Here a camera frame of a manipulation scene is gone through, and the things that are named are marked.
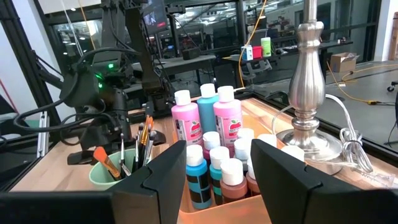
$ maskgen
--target paintbrush handle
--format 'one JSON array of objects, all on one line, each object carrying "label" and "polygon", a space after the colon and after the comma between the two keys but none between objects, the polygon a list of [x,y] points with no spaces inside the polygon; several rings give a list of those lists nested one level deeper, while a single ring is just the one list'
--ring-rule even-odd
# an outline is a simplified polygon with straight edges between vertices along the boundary
[{"label": "paintbrush handle", "polygon": [[102,163],[102,165],[104,165],[105,168],[107,168],[110,171],[110,173],[116,180],[121,179],[120,172],[118,171],[118,168],[116,168],[116,166],[114,166],[114,164],[108,157],[105,159],[105,162]]}]

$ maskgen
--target lamp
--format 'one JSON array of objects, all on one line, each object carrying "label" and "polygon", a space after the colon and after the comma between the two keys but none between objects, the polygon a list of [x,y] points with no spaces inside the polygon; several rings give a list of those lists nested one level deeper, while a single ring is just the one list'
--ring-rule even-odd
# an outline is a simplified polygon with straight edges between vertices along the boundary
[{"label": "lamp", "polygon": [[[341,142],[317,130],[319,120],[315,117],[325,100],[325,81],[318,56],[322,30],[323,23],[317,22],[317,0],[305,0],[303,24],[297,28],[300,54],[289,86],[289,103],[295,108],[296,117],[292,120],[293,129],[282,131],[277,137],[286,145],[303,149],[306,159],[341,162]],[[340,166],[311,165],[331,175],[341,170]]]}]

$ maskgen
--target cardboard box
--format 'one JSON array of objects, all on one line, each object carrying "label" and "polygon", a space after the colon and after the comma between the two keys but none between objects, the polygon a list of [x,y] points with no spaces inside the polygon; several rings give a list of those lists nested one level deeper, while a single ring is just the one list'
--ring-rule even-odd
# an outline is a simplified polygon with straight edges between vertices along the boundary
[{"label": "cardboard box", "polygon": [[330,68],[332,72],[350,72],[355,71],[356,59],[359,55],[356,53],[341,53],[331,56]]}]

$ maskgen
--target paint bottle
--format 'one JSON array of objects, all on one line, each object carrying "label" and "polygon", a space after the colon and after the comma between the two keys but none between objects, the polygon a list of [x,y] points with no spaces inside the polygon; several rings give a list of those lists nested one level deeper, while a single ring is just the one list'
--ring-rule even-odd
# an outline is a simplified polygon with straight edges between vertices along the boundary
[{"label": "paint bottle", "polygon": [[234,89],[231,86],[218,88],[219,102],[214,104],[216,127],[220,134],[221,145],[229,149],[229,156],[234,156],[234,142],[238,131],[243,127],[242,103],[234,99]]},{"label": "paint bottle", "polygon": [[235,158],[243,164],[243,175],[248,172],[248,159],[250,158],[251,139],[240,138],[234,142]]},{"label": "paint bottle", "polygon": [[263,57],[271,56],[271,38],[270,37],[261,38],[261,48],[262,48],[262,56]]},{"label": "paint bottle", "polygon": [[201,98],[197,100],[200,124],[203,133],[217,131],[213,105],[218,101],[214,84],[203,84],[200,87]]},{"label": "paint bottle", "polygon": [[275,134],[260,134],[257,138],[271,146],[277,147],[277,138]]},{"label": "paint bottle", "polygon": [[210,151],[210,176],[213,185],[214,199],[217,205],[223,204],[223,194],[221,191],[221,163],[229,159],[229,150],[227,147],[219,146]]},{"label": "paint bottle", "polygon": [[228,159],[221,163],[221,193],[224,203],[244,199],[248,192],[248,182],[243,176],[243,164],[239,159]]},{"label": "paint bottle", "polygon": [[248,159],[248,172],[246,174],[246,180],[248,181],[248,189],[250,196],[256,196],[260,194],[260,188],[257,185],[256,176],[254,175],[253,163],[251,158]]},{"label": "paint bottle", "polygon": [[[207,169],[210,169],[210,151],[218,146],[220,146],[220,134],[216,131],[209,131],[203,134],[203,144],[205,148],[203,149],[203,157],[206,159],[207,162]],[[210,172],[207,172],[207,178],[211,185],[211,176]]]},{"label": "paint bottle", "polygon": [[199,145],[187,146],[187,181],[192,205],[205,209],[211,205],[211,192],[207,180],[207,164]]},{"label": "paint bottle", "polygon": [[254,139],[254,130],[251,128],[241,128],[238,131],[238,139],[239,138]]},{"label": "paint bottle", "polygon": [[198,105],[191,103],[189,90],[174,93],[176,105],[172,108],[178,140],[186,140],[187,145],[203,145]]}]

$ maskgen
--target computer monitor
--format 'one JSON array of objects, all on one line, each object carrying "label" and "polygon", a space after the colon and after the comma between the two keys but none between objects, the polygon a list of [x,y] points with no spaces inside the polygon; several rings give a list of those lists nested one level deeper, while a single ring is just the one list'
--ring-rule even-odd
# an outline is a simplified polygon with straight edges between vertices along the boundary
[{"label": "computer monitor", "polygon": [[149,34],[167,30],[167,15],[164,0],[148,0],[142,5],[142,15]]}]

